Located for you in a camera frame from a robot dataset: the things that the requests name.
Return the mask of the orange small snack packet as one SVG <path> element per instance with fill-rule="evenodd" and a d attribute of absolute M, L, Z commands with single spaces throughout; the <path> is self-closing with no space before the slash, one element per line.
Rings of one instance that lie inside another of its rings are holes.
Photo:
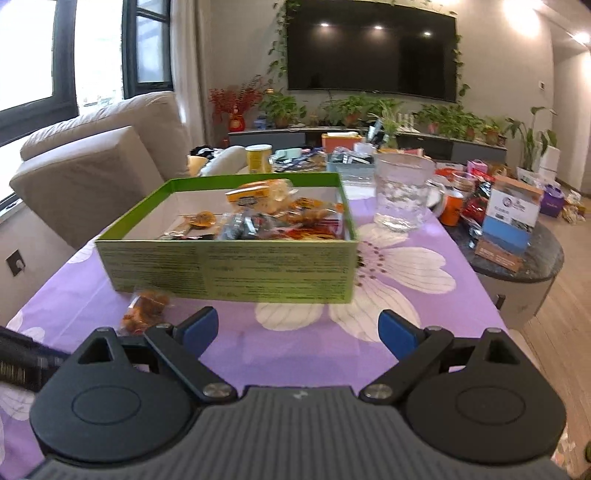
<path fill-rule="evenodd" d="M 197 214 L 184 215 L 183 218 L 191 229 L 197 230 L 212 228 L 217 222 L 216 216 L 209 211 L 201 211 Z"/>

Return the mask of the clear brown snack packet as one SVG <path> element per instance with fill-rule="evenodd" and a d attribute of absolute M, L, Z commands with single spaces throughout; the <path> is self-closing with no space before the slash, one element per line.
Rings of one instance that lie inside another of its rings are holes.
<path fill-rule="evenodd" d="M 134 292 L 121 320 L 122 334 L 140 335 L 148 328 L 164 323 L 164 311 L 171 297 L 161 290 L 141 289 Z"/>

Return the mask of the black sausage clear packet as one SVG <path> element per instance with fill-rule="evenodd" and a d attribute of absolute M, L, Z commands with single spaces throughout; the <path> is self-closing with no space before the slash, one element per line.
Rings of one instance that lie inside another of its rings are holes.
<path fill-rule="evenodd" d="M 276 219 L 255 210 L 225 214 L 217 233 L 217 240 L 259 240 L 269 238 L 276 230 Z"/>

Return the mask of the red spicy snack packet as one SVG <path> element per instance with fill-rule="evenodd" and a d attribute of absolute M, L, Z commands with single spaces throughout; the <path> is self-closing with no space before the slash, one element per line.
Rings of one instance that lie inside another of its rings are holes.
<path fill-rule="evenodd" d="M 342 226 L 339 223 L 318 222 L 315 224 L 295 224 L 277 227 L 270 235 L 271 239 L 294 241 L 342 240 Z"/>

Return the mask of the round dark side table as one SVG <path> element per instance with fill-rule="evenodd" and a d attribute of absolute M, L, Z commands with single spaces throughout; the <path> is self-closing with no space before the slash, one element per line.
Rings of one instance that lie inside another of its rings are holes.
<path fill-rule="evenodd" d="M 564 251 L 555 235 L 538 222 L 518 272 L 479 257 L 476 241 L 465 226 L 446 227 L 509 329 L 522 330 L 540 310 L 564 265 Z"/>

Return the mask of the green cardboard box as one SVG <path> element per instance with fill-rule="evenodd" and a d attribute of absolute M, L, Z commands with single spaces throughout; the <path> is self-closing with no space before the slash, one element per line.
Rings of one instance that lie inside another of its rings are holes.
<path fill-rule="evenodd" d="M 177 297 L 266 303 L 346 304 L 358 262 L 355 225 L 335 173 L 289 173 L 295 198 L 342 203 L 324 222 L 342 226 L 342 240 L 217 240 L 219 226 L 190 239 L 168 239 L 184 215 L 212 212 L 218 222 L 232 208 L 225 194 L 263 175 L 169 180 L 111 224 L 95 241 L 113 288 L 151 286 Z"/>

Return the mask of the orange pastry snack packet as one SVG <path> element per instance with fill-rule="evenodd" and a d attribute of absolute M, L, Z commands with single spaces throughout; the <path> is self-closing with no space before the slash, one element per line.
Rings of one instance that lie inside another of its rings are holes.
<path fill-rule="evenodd" d="M 345 207 L 342 203 L 325 202 L 318 199 L 301 197 L 288 204 L 286 209 L 273 215 L 287 224 L 312 225 L 335 215 L 342 215 Z"/>

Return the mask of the yellow bread snack packet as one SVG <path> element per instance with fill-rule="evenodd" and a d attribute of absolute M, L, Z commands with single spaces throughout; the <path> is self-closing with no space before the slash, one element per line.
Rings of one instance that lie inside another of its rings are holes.
<path fill-rule="evenodd" d="M 236 210 L 274 214 L 286 209 L 295 193 L 297 189 L 290 180 L 270 179 L 243 184 L 225 197 Z"/>

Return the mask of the white blue carton box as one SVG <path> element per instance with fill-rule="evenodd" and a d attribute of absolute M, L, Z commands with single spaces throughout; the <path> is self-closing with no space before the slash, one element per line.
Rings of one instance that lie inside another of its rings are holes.
<path fill-rule="evenodd" d="M 542 197 L 543 191 L 537 187 L 496 176 L 475 254 L 518 272 L 537 224 Z"/>

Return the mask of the light blue storage basket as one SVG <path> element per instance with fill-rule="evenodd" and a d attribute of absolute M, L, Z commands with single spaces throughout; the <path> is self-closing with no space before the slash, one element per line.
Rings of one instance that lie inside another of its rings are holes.
<path fill-rule="evenodd" d="M 373 183 L 375 176 L 374 156 L 358 153 L 346 147 L 337 147 L 328 154 L 327 170 L 338 173 L 342 178 L 342 183 Z"/>

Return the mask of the yellow cylindrical can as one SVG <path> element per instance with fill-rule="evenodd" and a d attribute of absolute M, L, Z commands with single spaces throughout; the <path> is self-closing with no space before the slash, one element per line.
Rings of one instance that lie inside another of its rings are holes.
<path fill-rule="evenodd" d="M 273 155 L 273 146 L 270 144 L 249 145 L 245 148 L 246 164 L 250 174 L 272 173 L 273 164 L 270 157 Z"/>

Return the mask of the orange box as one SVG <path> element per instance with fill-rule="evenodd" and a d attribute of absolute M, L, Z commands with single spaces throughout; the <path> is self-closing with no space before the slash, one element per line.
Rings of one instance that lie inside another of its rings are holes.
<path fill-rule="evenodd" d="M 356 143 L 362 143 L 363 136 L 355 131 L 326 132 L 322 134 L 322 149 L 325 153 L 332 154 L 338 148 L 353 151 Z"/>

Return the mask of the red flower decoration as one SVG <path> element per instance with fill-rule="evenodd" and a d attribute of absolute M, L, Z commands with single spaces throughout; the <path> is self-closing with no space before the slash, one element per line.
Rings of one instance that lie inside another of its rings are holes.
<path fill-rule="evenodd" d="M 212 88 L 208 101 L 212 105 L 212 118 L 221 123 L 228 120 L 228 132 L 245 131 L 245 114 L 263 100 L 266 82 L 263 76 L 256 75 L 239 86 Z"/>

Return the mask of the black television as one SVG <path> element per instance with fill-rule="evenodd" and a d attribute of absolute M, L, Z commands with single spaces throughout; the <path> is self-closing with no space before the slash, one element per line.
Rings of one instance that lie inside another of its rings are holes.
<path fill-rule="evenodd" d="M 454 17 L 370 1 L 301 1 L 288 15 L 290 90 L 457 100 Z"/>

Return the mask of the wall power socket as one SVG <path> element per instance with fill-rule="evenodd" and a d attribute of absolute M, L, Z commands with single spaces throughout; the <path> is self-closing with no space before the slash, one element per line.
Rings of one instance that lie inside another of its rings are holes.
<path fill-rule="evenodd" d="M 19 250 L 15 250 L 6 258 L 6 264 L 14 277 L 16 277 L 26 268 L 25 262 Z"/>

